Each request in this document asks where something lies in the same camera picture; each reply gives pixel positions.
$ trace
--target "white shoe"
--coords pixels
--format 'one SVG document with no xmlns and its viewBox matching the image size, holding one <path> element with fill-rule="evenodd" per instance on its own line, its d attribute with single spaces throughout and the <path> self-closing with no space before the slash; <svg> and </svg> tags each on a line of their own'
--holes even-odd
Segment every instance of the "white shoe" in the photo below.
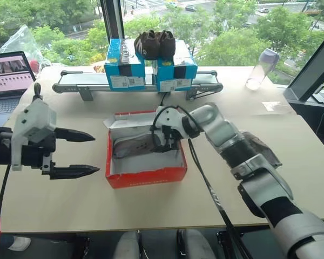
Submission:
<svg viewBox="0 0 324 259">
<path fill-rule="evenodd" d="M 28 237 L 14 236 L 14 239 L 13 244 L 9 247 L 12 251 L 24 251 L 31 243 L 31 239 Z"/>
</svg>

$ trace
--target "water bottle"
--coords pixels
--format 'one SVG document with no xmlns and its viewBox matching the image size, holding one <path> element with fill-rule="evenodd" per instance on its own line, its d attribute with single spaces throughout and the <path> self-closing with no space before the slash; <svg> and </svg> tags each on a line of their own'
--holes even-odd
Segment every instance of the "water bottle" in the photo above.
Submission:
<svg viewBox="0 0 324 259">
<path fill-rule="evenodd" d="M 279 54 L 271 49 L 265 49 L 254 66 L 251 74 L 246 81 L 246 87 L 257 90 L 269 72 L 273 71 L 279 61 Z"/>
</svg>

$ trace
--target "blue shoebox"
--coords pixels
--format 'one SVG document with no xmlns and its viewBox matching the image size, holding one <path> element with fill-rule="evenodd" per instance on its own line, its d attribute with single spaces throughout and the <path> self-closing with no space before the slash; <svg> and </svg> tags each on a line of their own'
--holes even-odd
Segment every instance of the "blue shoebox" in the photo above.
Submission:
<svg viewBox="0 0 324 259">
<path fill-rule="evenodd" d="M 157 59 L 152 62 L 157 91 L 189 90 L 197 74 L 197 64 L 183 40 L 176 40 L 173 62 Z"/>
<path fill-rule="evenodd" d="M 134 39 L 110 40 L 104 70 L 111 90 L 141 90 L 145 87 L 144 59 L 134 50 Z"/>
</svg>

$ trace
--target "laptop keyboard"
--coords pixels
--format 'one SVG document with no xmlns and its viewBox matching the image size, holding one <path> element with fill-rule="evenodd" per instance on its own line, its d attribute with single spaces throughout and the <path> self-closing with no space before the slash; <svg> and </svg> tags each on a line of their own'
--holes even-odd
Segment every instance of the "laptop keyboard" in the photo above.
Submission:
<svg viewBox="0 0 324 259">
<path fill-rule="evenodd" d="M 0 100 L 0 113 L 10 113 L 17 107 L 19 99 Z"/>
</svg>

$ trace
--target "tabletop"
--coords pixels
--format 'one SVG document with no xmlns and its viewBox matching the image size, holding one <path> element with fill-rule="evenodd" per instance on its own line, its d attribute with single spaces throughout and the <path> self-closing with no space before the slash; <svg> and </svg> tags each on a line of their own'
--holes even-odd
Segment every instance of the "tabletop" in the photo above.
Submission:
<svg viewBox="0 0 324 259">
<path fill-rule="evenodd" d="M 279 173 L 289 183 L 295 202 L 324 219 L 324 147 L 306 122 L 288 105 L 280 90 L 265 80 L 259 91 L 244 87 L 251 67 L 216 69 L 224 90 L 209 97 L 186 101 L 185 93 L 172 93 L 164 103 L 187 110 L 215 102 L 239 129 L 259 136 L 279 157 Z M 57 126 L 88 132 L 96 141 L 57 141 L 57 166 L 88 164 L 101 170 L 72 180 L 49 180 L 36 169 L 11 172 L 2 212 L 2 232 L 46 233 L 147 228 L 223 226 L 208 190 L 183 140 L 187 173 L 181 182 L 112 189 L 104 176 L 107 129 L 103 120 L 114 112 L 153 110 L 157 93 L 103 92 L 83 102 L 77 93 L 57 94 L 51 89 L 61 68 L 49 68 L 38 81 L 44 101 L 57 112 Z M 7 126 L 32 99 L 32 88 L 21 98 Z M 268 106 L 262 102 L 279 102 Z M 242 201 L 225 161 L 203 134 L 193 140 L 200 163 L 234 225 L 264 224 Z M 5 167 L 0 166 L 0 186 Z"/>
</svg>

